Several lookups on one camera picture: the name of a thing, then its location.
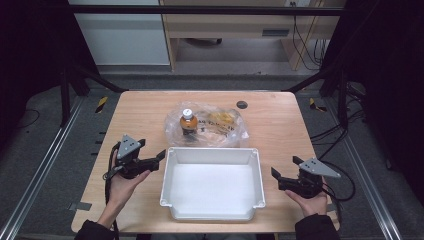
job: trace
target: clear plastic bag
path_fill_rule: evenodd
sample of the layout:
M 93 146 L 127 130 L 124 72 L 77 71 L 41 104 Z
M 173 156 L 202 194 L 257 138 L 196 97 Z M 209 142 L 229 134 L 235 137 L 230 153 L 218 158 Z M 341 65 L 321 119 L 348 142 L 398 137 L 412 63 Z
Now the clear plastic bag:
M 191 109 L 198 119 L 197 133 L 183 135 L 180 118 Z M 199 102 L 181 102 L 165 119 L 165 134 L 172 147 L 246 148 L 249 134 L 238 111 Z

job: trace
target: human hand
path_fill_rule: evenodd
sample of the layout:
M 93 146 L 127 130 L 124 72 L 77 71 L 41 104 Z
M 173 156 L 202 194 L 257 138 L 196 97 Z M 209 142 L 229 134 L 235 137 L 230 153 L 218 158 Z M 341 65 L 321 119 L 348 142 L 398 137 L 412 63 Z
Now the human hand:
M 323 183 L 325 189 L 326 183 L 324 178 Z M 287 194 L 287 196 L 293 199 L 293 201 L 299 204 L 304 217 L 308 217 L 314 214 L 327 214 L 327 194 L 325 192 L 320 192 L 318 195 L 310 199 L 303 198 L 290 190 L 286 190 L 285 193 Z
M 113 153 L 112 167 L 115 166 L 117 153 L 117 150 L 115 150 Z M 121 212 L 125 204 L 134 193 L 135 188 L 138 186 L 138 184 L 143 182 L 147 176 L 149 176 L 149 174 L 150 171 L 147 170 L 133 179 L 125 179 L 119 175 L 119 173 L 113 176 L 110 186 L 109 202 L 107 203 L 97 223 L 103 225 L 106 228 L 110 228 L 113 221 L 116 219 L 118 214 Z

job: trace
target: white plastic bin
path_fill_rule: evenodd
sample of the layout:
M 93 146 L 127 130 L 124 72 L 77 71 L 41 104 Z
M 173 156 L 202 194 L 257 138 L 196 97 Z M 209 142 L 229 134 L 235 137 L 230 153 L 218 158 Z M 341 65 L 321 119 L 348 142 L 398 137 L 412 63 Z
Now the white plastic bin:
M 169 148 L 160 205 L 177 220 L 241 220 L 265 207 L 254 148 Z

